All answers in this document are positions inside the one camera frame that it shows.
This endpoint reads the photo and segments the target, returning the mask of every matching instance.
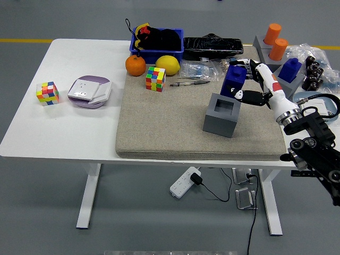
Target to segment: white table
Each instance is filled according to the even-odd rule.
[[[88,228],[101,164],[245,167],[259,169],[271,235],[282,235],[271,181],[280,170],[295,169],[282,161],[180,161],[120,158],[115,139],[124,88],[129,41],[56,39],[48,49],[0,145],[4,158],[62,160],[84,166],[88,179],[77,228]],[[67,92],[79,77],[105,77],[118,88],[104,106],[85,109],[72,104]],[[41,106],[36,84],[54,81],[60,103]]]

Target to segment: lemon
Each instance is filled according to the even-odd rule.
[[[166,75],[176,74],[181,68],[177,58],[169,55],[160,57],[156,61],[156,67],[164,68]]]

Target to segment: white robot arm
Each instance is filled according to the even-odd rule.
[[[308,168],[329,192],[334,206],[340,206],[340,152],[335,150],[335,135],[325,123],[325,118],[335,117],[340,113],[340,99],[332,94],[318,94],[300,100],[296,104],[289,101],[269,67],[252,59],[230,62],[244,66],[254,81],[260,83],[263,93],[257,91],[229,88],[232,95],[243,103],[262,106],[266,104],[274,111],[274,119],[284,126],[287,135],[307,130],[310,137],[303,140],[293,139],[288,153],[281,155],[283,161],[293,161],[298,170]],[[321,116],[315,112],[304,116],[299,105],[317,97],[330,98],[337,106],[337,112],[331,116]]]

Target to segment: gray block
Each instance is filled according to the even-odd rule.
[[[293,95],[295,93],[295,91],[297,90],[297,88],[302,85],[303,80],[304,80],[304,75],[302,73],[297,73],[295,79],[289,83],[286,82],[285,80],[282,80],[278,75],[281,72],[283,66],[280,66],[275,72],[274,75],[277,78],[277,81],[280,83],[283,91],[286,94],[286,98],[289,100],[292,100]]]
[[[271,49],[273,46],[265,44],[264,42],[265,36],[255,36],[253,46],[259,51],[260,49]]]
[[[289,58],[286,54],[283,54],[283,57],[280,61],[272,60],[269,58],[270,51],[271,49],[260,49],[258,50],[258,54],[259,54],[261,63],[266,64],[271,70],[271,72],[274,73],[280,66],[286,63]]]
[[[234,98],[212,93],[203,131],[231,138],[239,119],[241,103]]]

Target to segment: yellow line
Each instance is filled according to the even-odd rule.
[[[50,44],[53,39],[1,39],[0,43]]]
[[[331,46],[331,45],[313,45],[312,47],[319,48],[319,49],[326,49],[326,50],[340,50],[340,46]]]
[[[314,45],[312,47],[327,50],[340,50],[340,46],[325,46],[325,45]]]
[[[26,43],[26,44],[50,44],[53,39],[12,39],[12,38],[0,38],[0,43]],[[313,45],[312,47],[326,50],[340,50],[340,46],[330,45]]]

